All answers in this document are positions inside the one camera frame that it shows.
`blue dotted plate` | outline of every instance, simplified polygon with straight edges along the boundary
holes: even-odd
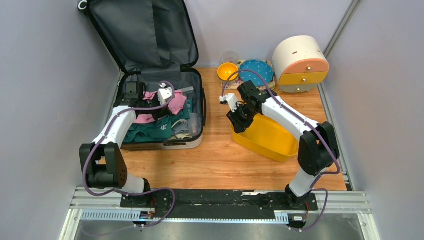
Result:
[[[240,65],[239,69],[253,70],[257,72],[267,83],[270,83],[273,80],[273,68],[264,61],[247,60]],[[258,76],[248,71],[240,72],[240,78],[243,80],[243,82],[252,81],[256,87],[264,85]]]

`yellow plastic basket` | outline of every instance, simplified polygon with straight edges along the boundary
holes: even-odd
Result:
[[[298,153],[298,141],[285,128],[269,117],[258,114],[252,125],[242,133],[231,136],[241,146],[278,162],[285,162]]]

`suitcase handle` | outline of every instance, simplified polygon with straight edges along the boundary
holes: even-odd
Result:
[[[206,126],[206,113],[207,113],[207,104],[206,104],[206,94],[205,89],[201,88],[201,96],[203,99],[202,115],[203,115],[203,127]]]

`yellow bowl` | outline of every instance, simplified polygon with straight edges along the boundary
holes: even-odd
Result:
[[[234,63],[225,62],[218,67],[218,78],[225,82],[227,81],[228,77],[237,70],[239,70],[239,68]],[[238,76],[238,73],[235,74],[231,77],[229,82],[236,80]]]
[[[252,125],[242,133],[235,133],[231,125],[232,140],[241,146],[277,162],[285,162],[298,153],[296,138],[269,117],[257,114]]]

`floor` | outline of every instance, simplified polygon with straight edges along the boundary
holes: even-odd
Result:
[[[314,223],[316,219],[317,215],[311,214],[308,217],[308,222]],[[98,237],[88,236],[84,232],[92,235],[101,235],[131,226],[131,222],[127,221],[81,221],[75,239],[99,239]],[[281,224],[163,222],[155,227],[145,228],[142,232],[139,228],[132,227],[131,229],[105,236],[104,239],[363,240],[364,236],[356,214],[327,214],[314,229],[302,233],[288,230],[285,225]]]
[[[254,153],[231,138],[228,106],[220,105],[222,91],[216,68],[197,68],[207,99],[203,142],[194,149],[122,151],[128,171],[148,179],[152,188],[283,190],[295,177],[297,156],[280,163]],[[317,88],[281,97],[303,115],[324,122],[325,112]],[[344,178],[326,175],[316,188],[346,191]]]

